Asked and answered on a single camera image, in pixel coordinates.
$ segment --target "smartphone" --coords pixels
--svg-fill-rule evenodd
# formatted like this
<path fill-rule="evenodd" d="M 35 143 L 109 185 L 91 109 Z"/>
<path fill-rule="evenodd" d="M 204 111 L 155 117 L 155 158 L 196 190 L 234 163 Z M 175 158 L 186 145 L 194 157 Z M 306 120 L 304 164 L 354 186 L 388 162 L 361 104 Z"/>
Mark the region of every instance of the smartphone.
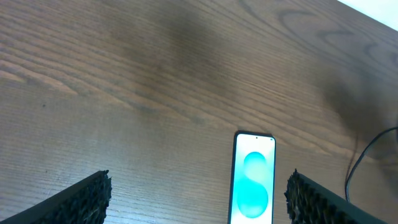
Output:
<path fill-rule="evenodd" d="M 272 223 L 275 150 L 270 134 L 235 133 L 228 224 Z"/>

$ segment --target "black cable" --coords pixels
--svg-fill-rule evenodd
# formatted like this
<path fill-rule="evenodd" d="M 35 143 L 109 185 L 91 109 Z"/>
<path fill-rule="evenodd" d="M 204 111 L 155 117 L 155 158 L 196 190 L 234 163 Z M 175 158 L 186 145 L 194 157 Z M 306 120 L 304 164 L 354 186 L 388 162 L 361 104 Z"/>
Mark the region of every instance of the black cable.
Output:
<path fill-rule="evenodd" d="M 367 151 L 369 150 L 369 148 L 384 134 L 387 134 L 390 131 L 393 130 L 398 130 L 398 127 L 393 127 L 393 128 L 389 128 L 387 130 L 384 130 L 382 132 L 380 132 L 376 137 L 374 137 L 374 139 L 368 144 L 368 146 L 366 146 L 365 150 L 361 153 L 361 155 L 359 156 L 358 160 L 355 162 L 353 168 L 351 169 L 351 172 L 349 173 L 348 178 L 346 179 L 345 182 L 345 193 L 346 193 L 346 201 L 349 202 L 349 183 L 351 182 L 351 178 L 353 177 L 354 171 L 357 168 L 357 166 L 359 165 L 359 163 L 362 161 L 363 157 L 366 155 Z"/>

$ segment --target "brown wooden surface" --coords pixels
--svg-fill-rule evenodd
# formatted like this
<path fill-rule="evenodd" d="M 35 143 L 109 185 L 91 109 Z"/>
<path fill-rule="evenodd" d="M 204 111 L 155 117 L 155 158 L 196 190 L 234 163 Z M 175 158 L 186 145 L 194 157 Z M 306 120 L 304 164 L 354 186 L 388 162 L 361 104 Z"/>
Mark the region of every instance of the brown wooden surface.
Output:
<path fill-rule="evenodd" d="M 233 134 L 343 196 L 397 123 L 398 32 L 328 0 L 0 1 L 0 220 L 110 170 L 107 223 L 226 223 Z M 398 219 L 394 138 L 352 202 Z"/>

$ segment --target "phone bezel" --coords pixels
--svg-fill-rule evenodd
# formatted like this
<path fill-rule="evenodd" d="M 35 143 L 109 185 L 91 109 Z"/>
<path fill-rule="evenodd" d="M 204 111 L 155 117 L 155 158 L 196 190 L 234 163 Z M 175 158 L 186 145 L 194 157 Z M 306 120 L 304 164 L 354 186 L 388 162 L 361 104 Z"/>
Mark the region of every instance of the phone bezel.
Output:
<path fill-rule="evenodd" d="M 275 153 L 274 153 L 274 180 L 273 180 L 273 188 L 272 188 L 272 220 L 271 224 L 274 222 L 274 197 L 275 197 L 275 167 L 276 167 L 276 139 L 271 134 L 266 133 L 257 133 L 253 131 L 236 131 L 234 135 L 234 148 L 232 154 L 232 167 L 231 167 L 231 183 L 229 186 L 229 206 L 228 206 L 228 224 L 231 224 L 231 212 L 232 212 L 232 196 L 233 196 L 233 187 L 234 187 L 234 176 L 235 176 L 235 155 L 236 155 L 236 141 L 238 139 L 238 135 L 240 134 L 248 134 L 253 136 L 264 136 L 273 138 L 275 141 Z"/>

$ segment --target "white phone screen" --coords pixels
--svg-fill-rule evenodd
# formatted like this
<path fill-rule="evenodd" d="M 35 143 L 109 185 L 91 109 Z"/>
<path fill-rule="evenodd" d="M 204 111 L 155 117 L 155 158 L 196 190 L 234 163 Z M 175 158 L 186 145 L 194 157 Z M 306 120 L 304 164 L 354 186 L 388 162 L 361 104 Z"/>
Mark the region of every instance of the white phone screen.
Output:
<path fill-rule="evenodd" d="M 238 132 L 234 153 L 229 223 L 272 223 L 275 139 Z"/>

